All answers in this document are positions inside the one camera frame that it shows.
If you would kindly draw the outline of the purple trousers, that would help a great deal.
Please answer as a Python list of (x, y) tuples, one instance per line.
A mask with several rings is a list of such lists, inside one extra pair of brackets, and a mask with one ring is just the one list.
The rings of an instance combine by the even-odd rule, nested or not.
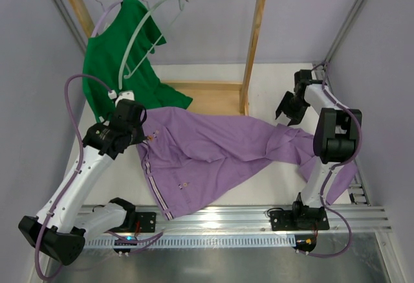
[(246, 116), (150, 109), (137, 151), (152, 196), (167, 220), (192, 214), (270, 163), (294, 164), (309, 180), (319, 161), (313, 136)]

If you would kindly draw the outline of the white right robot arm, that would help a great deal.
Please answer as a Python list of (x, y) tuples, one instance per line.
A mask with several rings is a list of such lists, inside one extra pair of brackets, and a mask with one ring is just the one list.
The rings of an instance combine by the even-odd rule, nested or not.
[(306, 69), (294, 73), (294, 91), (288, 91), (284, 101), (287, 104), (281, 109), (290, 119), (290, 126), (298, 125), (309, 107), (319, 115), (313, 138), (316, 164), (292, 204), (285, 227), (289, 231), (327, 230), (327, 193), (339, 171), (359, 149), (362, 113), (341, 105), (325, 82), (314, 80), (312, 71)]

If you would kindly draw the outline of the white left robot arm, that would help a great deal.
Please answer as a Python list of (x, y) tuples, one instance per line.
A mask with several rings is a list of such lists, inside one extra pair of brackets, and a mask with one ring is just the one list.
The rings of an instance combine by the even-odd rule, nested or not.
[(273, 161), (293, 163), (297, 134), (253, 117), (147, 110), (123, 99), (108, 124), (89, 128), (71, 172), (34, 217), (22, 218), (19, 230), (37, 253), (67, 266), (87, 240), (131, 225), (134, 206), (122, 199), (85, 221), (76, 218), (96, 180), (127, 147), (137, 147), (148, 187), (162, 215), (173, 220), (203, 209)]

